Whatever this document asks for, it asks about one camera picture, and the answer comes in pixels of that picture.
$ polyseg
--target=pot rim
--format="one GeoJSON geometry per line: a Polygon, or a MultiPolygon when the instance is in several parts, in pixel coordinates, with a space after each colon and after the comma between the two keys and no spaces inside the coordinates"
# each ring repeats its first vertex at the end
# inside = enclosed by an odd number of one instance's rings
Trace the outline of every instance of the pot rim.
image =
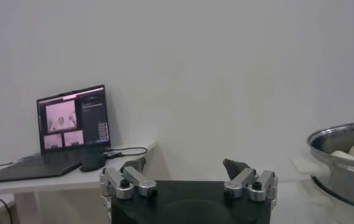
{"type": "Polygon", "coordinates": [[[340,167],[342,169],[354,172],[354,161],[340,158],[337,156],[331,156],[330,154],[323,152],[312,146],[312,142],[315,139],[324,135],[329,135],[331,133],[335,133],[337,131],[343,131],[343,130],[354,130],[354,123],[338,125],[330,128],[325,128],[323,130],[315,131],[314,133],[309,135],[306,142],[311,149],[311,154],[315,156],[318,160],[322,161],[325,164],[340,167]]]}

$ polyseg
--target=video feed on screen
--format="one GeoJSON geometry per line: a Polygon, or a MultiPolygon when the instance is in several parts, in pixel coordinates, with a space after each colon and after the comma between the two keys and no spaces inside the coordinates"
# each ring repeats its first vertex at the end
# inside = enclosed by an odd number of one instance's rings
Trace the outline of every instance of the video feed on screen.
{"type": "Polygon", "coordinates": [[[44,136],[44,148],[54,149],[63,147],[61,134],[44,136]]]}
{"type": "Polygon", "coordinates": [[[46,115],[49,133],[77,127],[73,100],[46,106],[46,115]]]}
{"type": "Polygon", "coordinates": [[[83,145],[83,131],[71,131],[65,134],[65,146],[83,145]]]}

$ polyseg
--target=stainless steel pot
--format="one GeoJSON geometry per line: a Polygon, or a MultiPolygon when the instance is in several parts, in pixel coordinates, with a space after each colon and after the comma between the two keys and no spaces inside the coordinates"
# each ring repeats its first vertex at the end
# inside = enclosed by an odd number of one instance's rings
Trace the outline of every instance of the stainless steel pot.
{"type": "Polygon", "coordinates": [[[311,154],[330,169],[329,175],[313,177],[315,183],[332,196],[354,206],[354,161],[330,154],[348,153],[354,146],[354,124],[331,127],[309,136],[311,154]]]}

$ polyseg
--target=pot handle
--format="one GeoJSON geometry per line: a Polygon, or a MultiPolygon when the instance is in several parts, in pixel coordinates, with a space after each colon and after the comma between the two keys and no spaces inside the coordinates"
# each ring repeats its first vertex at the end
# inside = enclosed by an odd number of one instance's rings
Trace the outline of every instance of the pot handle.
{"type": "Polygon", "coordinates": [[[313,177],[329,177],[331,175],[330,168],[309,153],[305,153],[302,156],[292,157],[291,161],[297,171],[301,174],[313,177]]]}

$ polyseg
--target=table leg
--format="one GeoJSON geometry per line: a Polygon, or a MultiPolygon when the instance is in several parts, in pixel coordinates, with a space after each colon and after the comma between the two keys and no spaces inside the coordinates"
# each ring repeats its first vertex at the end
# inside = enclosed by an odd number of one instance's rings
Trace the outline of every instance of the table leg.
{"type": "Polygon", "coordinates": [[[20,224],[43,224],[40,204],[34,192],[14,195],[20,224]]]}

